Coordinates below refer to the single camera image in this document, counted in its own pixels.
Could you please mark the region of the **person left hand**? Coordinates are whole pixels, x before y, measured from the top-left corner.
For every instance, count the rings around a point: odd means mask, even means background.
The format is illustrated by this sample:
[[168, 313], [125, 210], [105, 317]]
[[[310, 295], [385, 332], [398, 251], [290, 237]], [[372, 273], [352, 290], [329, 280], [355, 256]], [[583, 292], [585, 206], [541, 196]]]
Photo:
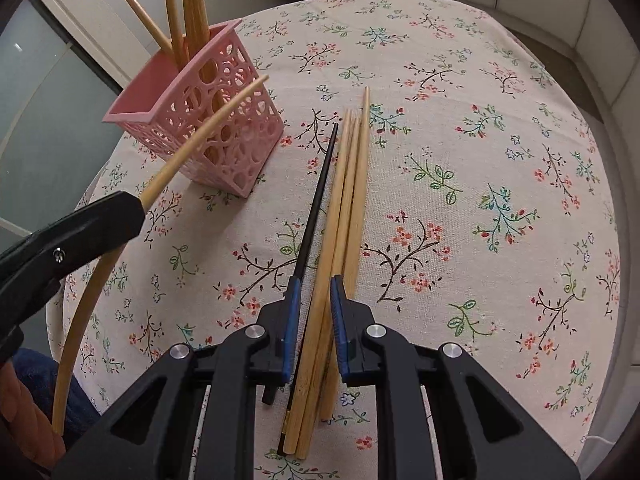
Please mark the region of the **person left hand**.
[[65, 454], [62, 437], [17, 378], [11, 362], [1, 367], [1, 415], [18, 448], [39, 466], [52, 469]]

